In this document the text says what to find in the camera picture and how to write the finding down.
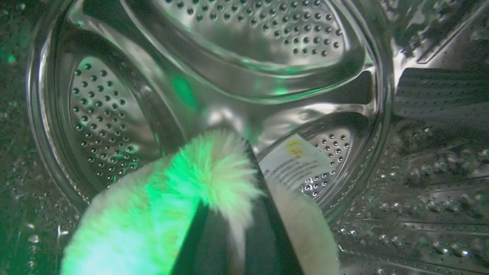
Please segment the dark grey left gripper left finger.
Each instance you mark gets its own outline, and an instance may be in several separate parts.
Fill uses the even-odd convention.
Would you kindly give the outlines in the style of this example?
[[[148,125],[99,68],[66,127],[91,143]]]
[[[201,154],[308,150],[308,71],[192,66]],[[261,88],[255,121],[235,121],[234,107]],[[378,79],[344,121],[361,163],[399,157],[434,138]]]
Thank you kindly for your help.
[[[229,244],[225,218],[200,201],[171,274],[227,275]]]

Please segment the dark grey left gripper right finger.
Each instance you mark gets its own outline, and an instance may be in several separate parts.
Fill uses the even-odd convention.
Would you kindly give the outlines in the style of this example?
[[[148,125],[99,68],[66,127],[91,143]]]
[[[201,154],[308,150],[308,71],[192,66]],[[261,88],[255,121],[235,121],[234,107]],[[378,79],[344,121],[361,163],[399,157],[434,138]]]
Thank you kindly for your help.
[[[246,155],[257,169],[257,186],[264,195],[253,202],[253,225],[246,231],[246,275],[302,275],[303,270],[283,224],[267,181],[249,141]]]

